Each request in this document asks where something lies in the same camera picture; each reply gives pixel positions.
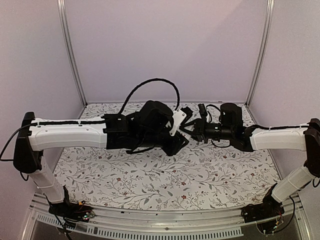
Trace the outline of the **white remote battery cover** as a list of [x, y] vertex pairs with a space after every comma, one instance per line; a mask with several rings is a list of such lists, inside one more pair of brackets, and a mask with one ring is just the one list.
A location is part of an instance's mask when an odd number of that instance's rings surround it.
[[164, 174], [165, 173], [163, 170], [158, 169], [158, 168], [154, 168], [154, 167], [151, 169], [151, 171], [154, 173], [157, 173], [157, 174]]

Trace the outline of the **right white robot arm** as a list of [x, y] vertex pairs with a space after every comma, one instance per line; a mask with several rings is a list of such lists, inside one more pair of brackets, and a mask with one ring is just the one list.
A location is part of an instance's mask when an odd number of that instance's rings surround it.
[[269, 189], [259, 206], [262, 218], [269, 218], [278, 210], [278, 204], [303, 189], [320, 176], [320, 121], [312, 118], [308, 123], [290, 126], [244, 126], [242, 109], [234, 103], [220, 106], [218, 123], [209, 123], [206, 108], [199, 104], [200, 118], [182, 123], [179, 129], [198, 142], [228, 140], [242, 152], [258, 150], [299, 150], [306, 152], [306, 161]]

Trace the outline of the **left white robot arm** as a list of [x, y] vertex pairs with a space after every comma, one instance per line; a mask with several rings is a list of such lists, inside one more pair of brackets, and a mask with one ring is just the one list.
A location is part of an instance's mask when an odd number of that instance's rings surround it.
[[117, 113], [87, 119], [48, 120], [27, 112], [17, 132], [13, 165], [31, 177], [63, 217], [70, 217], [75, 211], [74, 205], [47, 169], [42, 159], [44, 150], [91, 147], [125, 149], [128, 154], [137, 154], [161, 148], [167, 156], [174, 156], [188, 144], [178, 131], [186, 118], [183, 110], [171, 110], [166, 104], [153, 100], [129, 115]]

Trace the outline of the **floral patterned table mat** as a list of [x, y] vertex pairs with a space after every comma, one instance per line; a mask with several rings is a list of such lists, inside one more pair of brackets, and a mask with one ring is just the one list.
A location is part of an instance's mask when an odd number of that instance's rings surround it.
[[65, 148], [54, 175], [74, 202], [158, 211], [259, 203], [280, 179], [266, 150], [241, 152], [227, 141], [193, 140], [172, 157], [159, 148], [132, 155], [123, 149]]

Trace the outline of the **front aluminium rail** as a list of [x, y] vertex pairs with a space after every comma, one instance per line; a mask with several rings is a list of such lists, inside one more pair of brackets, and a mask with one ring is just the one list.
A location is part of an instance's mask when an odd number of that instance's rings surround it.
[[311, 240], [300, 198], [283, 203], [282, 216], [245, 222], [239, 206], [206, 210], [134, 210], [94, 206], [87, 222], [65, 223], [35, 194], [27, 212], [24, 240]]

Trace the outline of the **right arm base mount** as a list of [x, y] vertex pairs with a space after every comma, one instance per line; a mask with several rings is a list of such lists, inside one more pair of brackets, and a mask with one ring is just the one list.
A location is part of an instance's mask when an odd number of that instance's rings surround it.
[[285, 213], [281, 202], [277, 202], [272, 197], [272, 190], [269, 190], [262, 203], [248, 204], [241, 208], [241, 216], [245, 223], [260, 221], [272, 217], [276, 217]]

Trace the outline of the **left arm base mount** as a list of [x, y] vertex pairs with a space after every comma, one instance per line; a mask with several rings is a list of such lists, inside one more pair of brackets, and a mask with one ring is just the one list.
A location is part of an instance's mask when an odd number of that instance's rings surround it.
[[93, 208], [86, 205], [86, 201], [82, 200], [78, 203], [70, 201], [69, 192], [65, 186], [63, 186], [64, 198], [62, 202], [59, 203], [49, 203], [49, 213], [63, 217], [68, 221], [73, 222], [88, 222], [89, 219], [95, 216]]

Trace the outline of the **right aluminium frame post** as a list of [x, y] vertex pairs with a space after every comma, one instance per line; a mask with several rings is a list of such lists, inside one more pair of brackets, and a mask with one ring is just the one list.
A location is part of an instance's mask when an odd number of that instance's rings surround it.
[[260, 45], [259, 45], [258, 56], [257, 56], [257, 60], [255, 63], [248, 95], [246, 97], [246, 102], [245, 102], [245, 105], [247, 107], [249, 107], [253, 102], [253, 98], [254, 98], [256, 88], [258, 85], [260, 73], [261, 73], [261, 70], [263, 67], [264, 58], [265, 58], [265, 54], [266, 54], [266, 50], [267, 50], [267, 46], [268, 46], [268, 40], [269, 40], [269, 36], [270, 36], [270, 31], [271, 31], [271, 26], [272, 26], [274, 6], [275, 6], [274, 0], [267, 0], [266, 1], [265, 18], [264, 18], [264, 24], [263, 24], [263, 29], [262, 29], [261, 41], [260, 41]]

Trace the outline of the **aluminium frame post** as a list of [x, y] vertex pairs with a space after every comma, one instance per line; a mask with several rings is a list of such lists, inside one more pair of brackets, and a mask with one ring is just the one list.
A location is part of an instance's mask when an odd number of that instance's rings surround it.
[[85, 96], [84, 87], [81, 82], [81, 78], [80, 78], [80, 74], [79, 74], [79, 70], [76, 62], [76, 57], [75, 57], [73, 46], [72, 46], [70, 28], [68, 24], [68, 17], [67, 17], [67, 11], [66, 11], [66, 3], [64, 0], [57, 0], [56, 2], [57, 2], [57, 9], [59, 14], [64, 44], [65, 44], [65, 49], [66, 49], [71, 73], [73, 76], [74, 84], [75, 84], [79, 99], [81, 101], [81, 104], [84, 107], [86, 107], [88, 103]]
[[274, 6], [275, 6], [274, 0], [267, 0], [266, 1], [265, 18], [264, 18], [264, 24], [263, 24], [263, 29], [262, 29], [261, 41], [260, 41], [260, 45], [259, 45], [258, 56], [257, 56], [257, 60], [255, 63], [248, 95], [246, 97], [246, 102], [245, 102], [245, 105], [247, 107], [249, 107], [253, 102], [253, 98], [254, 98], [256, 88], [258, 85], [260, 73], [261, 73], [261, 70], [263, 67], [264, 58], [265, 58], [265, 54], [266, 54], [266, 50], [267, 50], [267, 46], [268, 46], [268, 40], [269, 40], [269, 36], [270, 36], [270, 31], [271, 31], [271, 26], [272, 26]]

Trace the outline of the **left aluminium frame post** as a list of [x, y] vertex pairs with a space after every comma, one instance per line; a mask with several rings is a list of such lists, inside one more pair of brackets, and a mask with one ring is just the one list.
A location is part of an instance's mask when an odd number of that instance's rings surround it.
[[67, 17], [67, 11], [66, 11], [66, 3], [64, 0], [57, 0], [56, 2], [57, 2], [57, 9], [59, 14], [64, 44], [65, 44], [65, 49], [66, 49], [71, 73], [73, 76], [74, 84], [75, 84], [79, 99], [81, 101], [81, 104], [84, 107], [86, 107], [88, 103], [85, 96], [84, 87], [81, 82], [81, 78], [80, 78], [80, 74], [79, 74], [79, 70], [76, 62], [76, 57], [75, 57], [73, 46], [72, 46], [70, 28], [68, 24], [68, 17]]

